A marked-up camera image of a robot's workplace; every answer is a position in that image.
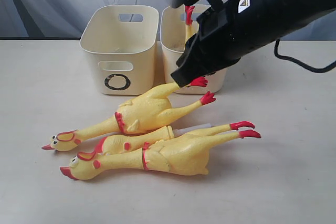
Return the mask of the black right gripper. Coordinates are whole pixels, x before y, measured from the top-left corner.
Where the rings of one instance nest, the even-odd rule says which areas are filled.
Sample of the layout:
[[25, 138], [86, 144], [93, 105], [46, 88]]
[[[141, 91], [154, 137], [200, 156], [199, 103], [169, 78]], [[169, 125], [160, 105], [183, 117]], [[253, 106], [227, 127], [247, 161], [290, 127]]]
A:
[[241, 0], [223, 0], [221, 9], [209, 7], [199, 16], [199, 30], [185, 43], [184, 52], [176, 61], [178, 68], [172, 79], [184, 87], [193, 80], [236, 64], [247, 43], [238, 28], [238, 8]]

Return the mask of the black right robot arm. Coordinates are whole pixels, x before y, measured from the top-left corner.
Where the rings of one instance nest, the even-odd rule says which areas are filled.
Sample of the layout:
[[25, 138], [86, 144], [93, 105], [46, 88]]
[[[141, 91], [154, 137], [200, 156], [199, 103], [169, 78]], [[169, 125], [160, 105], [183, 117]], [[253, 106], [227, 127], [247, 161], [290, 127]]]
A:
[[[172, 0], [173, 8], [199, 0]], [[246, 54], [335, 11], [335, 0], [207, 0], [197, 18], [198, 32], [177, 60], [173, 80], [184, 87], [194, 79], [230, 67]]]

